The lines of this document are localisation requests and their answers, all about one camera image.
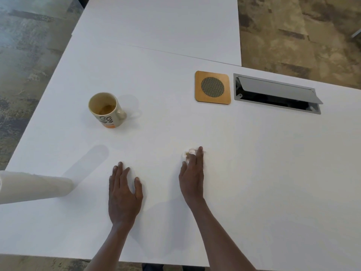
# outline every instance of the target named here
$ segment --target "mug rim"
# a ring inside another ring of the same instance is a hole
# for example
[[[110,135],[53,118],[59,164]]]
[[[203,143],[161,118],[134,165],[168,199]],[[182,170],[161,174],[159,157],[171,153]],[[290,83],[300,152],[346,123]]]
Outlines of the mug rim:
[[[91,110],[91,108],[90,108],[90,101],[91,101],[95,96],[97,96],[97,95],[99,95],[99,94],[108,94],[108,95],[111,95],[111,96],[115,99],[115,109],[113,109],[110,113],[101,115],[101,114],[97,114],[97,113],[93,112],[93,110]],[[89,111],[90,111],[91,113],[93,113],[94,115],[97,115],[97,116],[106,116],[106,115],[112,114],[112,113],[117,109],[117,107],[118,107],[118,99],[117,99],[117,97],[115,97],[114,94],[112,94],[112,93],[110,93],[110,92],[98,92],[97,94],[94,94],[94,95],[90,98],[90,100],[89,100],[89,102],[88,102],[88,109],[89,109]]]

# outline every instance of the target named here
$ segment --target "person's left arm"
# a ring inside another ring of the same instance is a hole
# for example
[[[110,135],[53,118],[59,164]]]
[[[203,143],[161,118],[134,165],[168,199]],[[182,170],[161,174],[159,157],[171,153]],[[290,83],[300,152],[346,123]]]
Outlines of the person's left arm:
[[[135,178],[135,193],[128,186],[130,168],[123,170],[123,163],[113,167],[109,178],[109,217],[111,232],[84,271],[114,271],[130,229],[133,227],[143,200],[142,184]]]

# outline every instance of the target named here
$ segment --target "brown liquid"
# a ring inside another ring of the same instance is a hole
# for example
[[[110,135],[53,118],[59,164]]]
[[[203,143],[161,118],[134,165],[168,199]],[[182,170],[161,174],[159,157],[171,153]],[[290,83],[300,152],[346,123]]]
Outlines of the brown liquid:
[[[106,105],[99,111],[99,115],[107,115],[115,109],[115,105]]]

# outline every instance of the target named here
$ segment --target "dark pants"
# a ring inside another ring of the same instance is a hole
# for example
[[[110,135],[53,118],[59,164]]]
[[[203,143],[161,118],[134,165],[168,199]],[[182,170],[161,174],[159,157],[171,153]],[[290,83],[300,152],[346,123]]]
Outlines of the dark pants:
[[[79,3],[82,5],[83,8],[85,8],[88,2],[89,0],[79,0]]]
[[[163,264],[142,264],[143,271],[163,271]],[[183,266],[183,271],[204,271],[204,267]]]

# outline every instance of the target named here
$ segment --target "floor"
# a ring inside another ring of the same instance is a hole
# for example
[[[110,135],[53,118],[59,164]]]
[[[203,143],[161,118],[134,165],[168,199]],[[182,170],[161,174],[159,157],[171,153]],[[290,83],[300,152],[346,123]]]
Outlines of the floor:
[[[350,38],[361,28],[361,0],[238,0],[238,8],[245,67],[361,89],[361,39]],[[78,0],[0,0],[0,170],[82,11]],[[85,260],[0,255],[0,270],[6,271],[79,271],[86,265]],[[141,267],[120,263],[118,270]]]
[[[361,89],[361,0],[238,0],[242,66]]]

